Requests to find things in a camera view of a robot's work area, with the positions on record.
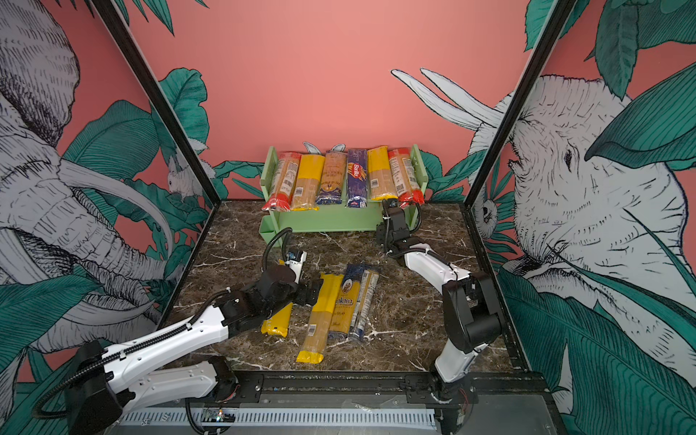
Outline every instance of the green shelf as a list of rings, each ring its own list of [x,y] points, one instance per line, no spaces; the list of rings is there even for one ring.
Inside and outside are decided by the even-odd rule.
[[[420,189],[425,192],[428,175],[417,145],[411,149],[411,162]],[[275,147],[270,147],[261,174],[261,190],[268,201],[273,174],[278,164]],[[259,234],[268,243],[278,231],[291,227],[293,232],[333,232],[333,231],[375,231],[382,222],[382,206],[379,201],[369,200],[366,208],[346,207],[346,179],[343,180],[343,204],[320,205],[318,210],[304,212],[269,212],[259,227]],[[405,210],[406,221],[411,228],[416,226],[418,210],[409,206]]]

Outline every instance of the wire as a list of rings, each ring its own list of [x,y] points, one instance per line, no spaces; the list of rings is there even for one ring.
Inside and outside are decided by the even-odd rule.
[[[273,246],[283,236],[285,236],[285,238],[283,239],[281,251],[283,252],[283,260],[285,259],[285,243],[290,238],[290,234],[292,234],[291,227],[283,228],[282,230],[278,231],[278,234],[274,235],[273,238],[268,242],[268,244],[266,245],[266,249],[263,251],[263,257],[261,259],[261,272],[264,272],[266,271],[266,269],[268,269],[268,254],[271,253],[271,249],[273,249]]]
[[[191,412],[191,398],[187,397],[184,402],[186,403],[186,419],[189,421],[189,425],[191,425],[191,428],[198,434],[198,435],[208,435],[211,433],[212,429],[205,429],[203,426],[198,426],[198,423],[193,419],[193,414]],[[225,426],[225,429],[221,429],[220,427],[217,427],[215,429],[215,432],[212,432],[213,434],[222,434],[224,431],[227,429],[230,429],[230,426]]]
[[[215,302],[216,299],[218,299],[220,296],[223,296],[225,294],[228,294],[230,290],[223,290],[222,292],[217,292],[216,294],[213,294],[211,297],[209,297],[203,305],[201,305],[196,313],[193,315],[191,320],[187,322],[188,325],[194,324],[200,319],[200,316],[203,315],[203,312]],[[34,408],[31,410],[31,415],[34,418],[37,418],[39,420],[52,420],[54,418],[65,418],[68,416],[68,411],[44,411],[43,407],[48,403],[50,399],[52,399],[55,395],[57,395],[59,392],[65,390],[68,386],[71,386],[74,384],[76,381],[81,379],[82,377],[86,376],[88,373],[100,368],[104,367],[106,364],[116,361],[119,359],[122,355],[128,355],[132,354],[134,352],[137,352],[139,350],[145,349],[146,347],[152,346],[156,343],[159,343],[161,341],[167,340],[169,338],[172,338],[174,335],[177,335],[178,333],[188,331],[188,326],[186,324],[179,326],[176,329],[173,329],[169,332],[166,332],[162,335],[158,335],[157,337],[150,338],[149,340],[145,340],[143,342],[138,343],[137,345],[133,345],[131,347],[128,347],[124,349],[122,352],[114,353],[111,354],[107,357],[102,358],[101,360],[92,363],[88,365],[85,368],[82,368],[75,372],[71,377],[67,378],[63,382],[60,382],[57,386],[53,387],[48,393],[43,395],[36,404],[34,405]]]

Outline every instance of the red pasta package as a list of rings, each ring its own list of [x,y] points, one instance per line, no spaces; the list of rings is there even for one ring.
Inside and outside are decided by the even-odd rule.
[[[295,185],[301,157],[299,152],[282,152],[278,155],[276,173],[271,183],[271,195],[261,210],[290,211],[290,194]]]
[[[425,197],[420,190],[411,163],[411,151],[408,148],[391,150],[389,152],[389,166],[401,207],[406,208],[412,203],[425,203]]]

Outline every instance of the elephant eye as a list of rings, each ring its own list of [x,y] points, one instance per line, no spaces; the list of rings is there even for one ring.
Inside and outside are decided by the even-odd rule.
[[[573,161],[573,153],[570,150],[566,151],[564,160],[566,162],[566,166],[568,166],[568,171],[570,171],[570,163]]]

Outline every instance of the marble surface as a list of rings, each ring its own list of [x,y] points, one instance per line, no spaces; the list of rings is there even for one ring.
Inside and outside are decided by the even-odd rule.
[[[256,201],[222,204],[203,241],[166,324],[190,315],[211,294],[236,288],[260,275],[265,243],[258,234],[264,212]],[[458,205],[423,207],[418,236],[448,261],[471,271],[478,264]],[[381,268],[363,343],[329,340],[320,364],[295,362],[306,333],[311,307],[292,309],[287,338],[261,334],[260,329],[199,349],[169,367],[198,363],[223,355],[238,370],[427,370],[447,340],[442,297],[421,276],[387,258],[374,244],[374,232],[293,234],[293,246],[308,253],[302,281],[321,273],[342,274],[346,264],[366,261]],[[279,249],[271,259],[277,260]],[[512,371],[502,338],[485,349],[472,368],[479,372]]]

